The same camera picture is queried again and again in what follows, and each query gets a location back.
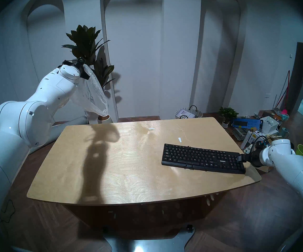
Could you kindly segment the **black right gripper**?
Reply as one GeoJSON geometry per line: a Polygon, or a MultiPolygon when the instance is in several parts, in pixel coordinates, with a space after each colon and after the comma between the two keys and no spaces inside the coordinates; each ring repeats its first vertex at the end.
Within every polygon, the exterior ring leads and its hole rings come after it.
{"type": "Polygon", "coordinates": [[[254,167],[262,167],[262,152],[263,149],[256,149],[255,151],[251,151],[248,154],[241,154],[240,163],[249,162],[254,167]]]}

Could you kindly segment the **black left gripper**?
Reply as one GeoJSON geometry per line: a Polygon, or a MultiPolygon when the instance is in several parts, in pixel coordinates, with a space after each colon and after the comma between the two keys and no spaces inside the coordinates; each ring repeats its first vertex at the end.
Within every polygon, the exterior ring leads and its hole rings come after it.
{"type": "Polygon", "coordinates": [[[84,69],[85,62],[86,61],[83,57],[79,57],[75,63],[75,67],[79,70],[81,78],[85,80],[89,80],[90,76],[87,74],[87,72],[84,69]]]}

